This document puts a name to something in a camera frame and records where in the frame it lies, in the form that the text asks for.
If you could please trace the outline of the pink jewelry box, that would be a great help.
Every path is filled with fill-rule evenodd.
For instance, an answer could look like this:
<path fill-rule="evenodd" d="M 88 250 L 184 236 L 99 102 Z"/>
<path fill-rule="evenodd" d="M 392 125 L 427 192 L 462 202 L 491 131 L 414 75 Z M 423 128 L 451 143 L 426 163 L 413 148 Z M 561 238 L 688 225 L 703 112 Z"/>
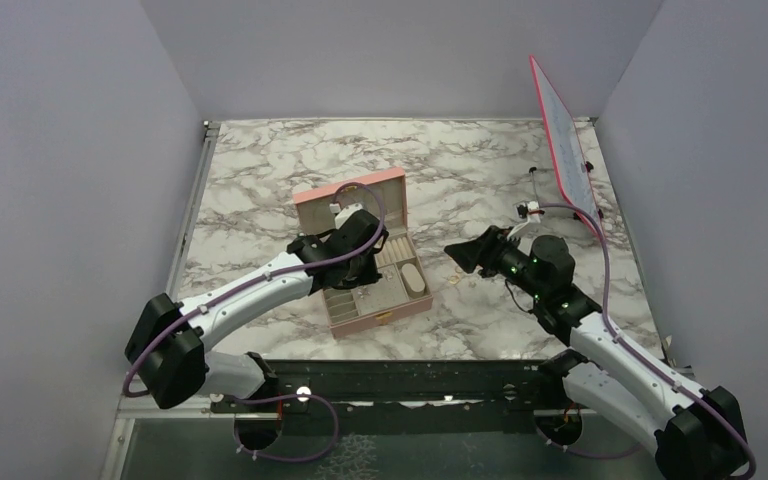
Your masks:
<path fill-rule="evenodd" d="M 388 238 L 379 242 L 373 256 L 381 278 L 370 285 L 350 290 L 328 288 L 322 293 L 328 326 L 335 338 L 369 330 L 429 310 L 433 295 L 408 229 L 408 202 L 405 171 L 400 167 L 375 172 L 352 180 L 321 186 L 293 195 L 300 229 L 318 234 L 335 228 L 359 208 L 378 216 L 382 202 Z M 400 267 L 413 263 L 421 272 L 425 295 L 410 298 Z"/>

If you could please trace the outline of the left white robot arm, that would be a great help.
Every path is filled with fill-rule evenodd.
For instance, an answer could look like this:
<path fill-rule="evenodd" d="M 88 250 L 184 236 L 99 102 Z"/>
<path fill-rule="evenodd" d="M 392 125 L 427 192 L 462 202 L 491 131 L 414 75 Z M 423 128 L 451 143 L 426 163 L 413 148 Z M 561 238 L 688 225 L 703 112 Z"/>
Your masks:
<path fill-rule="evenodd" d="M 262 267 L 214 291 L 181 301 L 166 293 L 151 298 L 125 347 L 130 368 L 123 395 L 150 396 L 161 409 L 211 394 L 234 397 L 250 410 L 266 408 L 275 377 L 262 356 L 223 354 L 216 346 L 286 303 L 376 282 L 376 245 L 387 235 L 381 220 L 359 209 L 337 228 L 297 236 Z"/>

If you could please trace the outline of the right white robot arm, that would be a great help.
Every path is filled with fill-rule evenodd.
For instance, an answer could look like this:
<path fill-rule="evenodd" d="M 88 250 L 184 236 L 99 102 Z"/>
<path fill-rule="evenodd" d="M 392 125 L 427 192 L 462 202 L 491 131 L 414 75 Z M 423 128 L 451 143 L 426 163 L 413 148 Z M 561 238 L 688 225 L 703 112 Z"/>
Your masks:
<path fill-rule="evenodd" d="M 707 389 L 623 334 L 607 309 L 573 282 L 575 261 L 557 236 L 536 237 L 528 253 L 507 231 L 489 227 L 445 247 L 466 273 L 502 276 L 532 297 L 541 327 L 566 345 L 537 380 L 539 398 L 582 404 L 634 438 L 666 479 L 747 478 L 756 469 L 739 403 Z"/>

